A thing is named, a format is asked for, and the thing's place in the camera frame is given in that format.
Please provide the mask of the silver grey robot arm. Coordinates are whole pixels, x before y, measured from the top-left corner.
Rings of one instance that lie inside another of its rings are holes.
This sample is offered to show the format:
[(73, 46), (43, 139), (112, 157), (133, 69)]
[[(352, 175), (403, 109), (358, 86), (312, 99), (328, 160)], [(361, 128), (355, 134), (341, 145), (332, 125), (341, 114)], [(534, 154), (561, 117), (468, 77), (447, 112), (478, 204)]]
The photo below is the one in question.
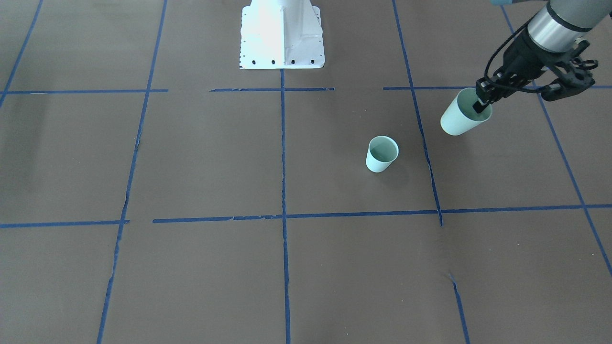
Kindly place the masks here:
[(506, 39), (495, 54), (501, 67), (490, 72), (494, 57), (476, 82), (476, 113), (516, 92), (538, 94), (545, 101), (578, 95), (593, 85), (595, 59), (583, 59), (584, 39), (611, 15), (609, 0), (548, 0), (544, 7)]

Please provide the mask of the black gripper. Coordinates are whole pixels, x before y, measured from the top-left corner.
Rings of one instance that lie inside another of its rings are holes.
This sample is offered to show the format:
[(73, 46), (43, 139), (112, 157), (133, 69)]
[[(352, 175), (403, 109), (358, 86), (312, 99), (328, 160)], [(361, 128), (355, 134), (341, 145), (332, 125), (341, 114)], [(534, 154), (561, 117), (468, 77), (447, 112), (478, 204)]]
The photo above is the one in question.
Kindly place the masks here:
[[(476, 81), (474, 111), (481, 114), (503, 94), (514, 92), (541, 94), (543, 100), (553, 102), (586, 91), (595, 85), (592, 70), (599, 65), (597, 60), (581, 58), (589, 46), (590, 42), (581, 40), (571, 44), (566, 52), (547, 52), (531, 41), (523, 29), (503, 53), (503, 64), (492, 74), (492, 84), (485, 79)], [(546, 71), (555, 75), (553, 81), (537, 89), (526, 88)]]

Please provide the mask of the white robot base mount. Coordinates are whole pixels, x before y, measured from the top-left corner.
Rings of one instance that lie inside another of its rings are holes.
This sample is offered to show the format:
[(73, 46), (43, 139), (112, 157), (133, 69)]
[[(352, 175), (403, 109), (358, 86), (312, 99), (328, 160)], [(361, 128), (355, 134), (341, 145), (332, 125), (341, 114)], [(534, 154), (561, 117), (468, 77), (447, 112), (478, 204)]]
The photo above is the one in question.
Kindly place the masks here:
[(241, 20), (240, 68), (324, 67), (321, 11), (309, 0), (252, 0)]

